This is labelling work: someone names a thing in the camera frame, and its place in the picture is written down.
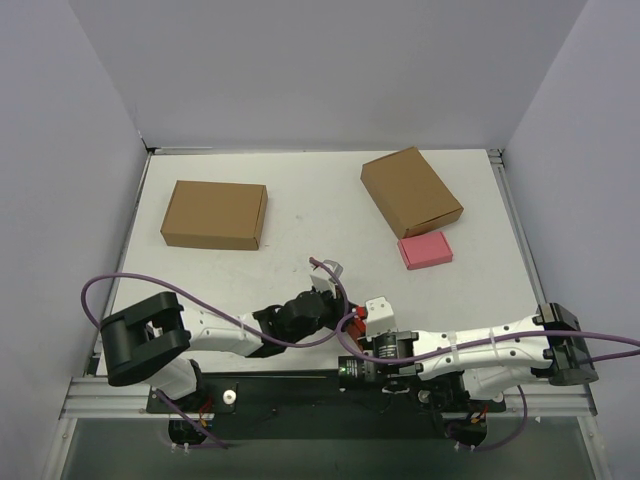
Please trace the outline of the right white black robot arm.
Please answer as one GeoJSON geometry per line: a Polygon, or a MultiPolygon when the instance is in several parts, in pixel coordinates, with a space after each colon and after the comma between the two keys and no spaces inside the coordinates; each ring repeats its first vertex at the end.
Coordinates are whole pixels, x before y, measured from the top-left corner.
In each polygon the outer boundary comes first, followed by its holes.
{"type": "Polygon", "coordinates": [[[557,303],[495,327],[401,331],[391,304],[377,297],[358,309],[357,356],[338,360],[343,390],[384,393],[447,391],[473,401],[500,401],[504,391],[539,379],[553,386],[589,384],[598,375],[577,317],[557,303]]]}

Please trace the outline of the red paper box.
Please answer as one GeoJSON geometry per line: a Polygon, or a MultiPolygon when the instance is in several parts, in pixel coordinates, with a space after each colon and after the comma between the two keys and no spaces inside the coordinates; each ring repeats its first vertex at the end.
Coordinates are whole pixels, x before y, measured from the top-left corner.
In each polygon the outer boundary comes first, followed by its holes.
{"type": "Polygon", "coordinates": [[[346,322],[343,331],[360,350],[363,350],[363,343],[366,341],[366,319],[368,312],[364,306],[355,306],[352,311],[354,316],[346,322]]]}

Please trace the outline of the brown cardboard box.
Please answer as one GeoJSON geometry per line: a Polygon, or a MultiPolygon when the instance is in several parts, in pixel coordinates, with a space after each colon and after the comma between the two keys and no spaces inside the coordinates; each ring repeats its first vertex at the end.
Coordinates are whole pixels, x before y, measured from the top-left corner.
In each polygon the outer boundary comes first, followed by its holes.
{"type": "Polygon", "coordinates": [[[365,163],[360,179],[399,239],[452,224],[464,211],[415,147],[365,163]]]}
{"type": "Polygon", "coordinates": [[[264,185],[179,180],[160,232],[172,247],[256,251],[267,204],[264,185]]]}

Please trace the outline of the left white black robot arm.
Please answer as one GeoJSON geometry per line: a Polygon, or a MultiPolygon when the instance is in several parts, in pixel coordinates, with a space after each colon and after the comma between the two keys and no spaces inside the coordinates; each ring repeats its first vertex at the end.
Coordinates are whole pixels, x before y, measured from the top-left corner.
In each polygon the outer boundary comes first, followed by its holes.
{"type": "Polygon", "coordinates": [[[236,316],[231,322],[203,310],[185,308],[177,295],[161,292],[99,324],[108,383],[114,387],[147,383],[183,411],[204,402],[197,362],[187,351],[269,358],[327,328],[346,313],[343,296],[312,288],[283,305],[236,316]]]}

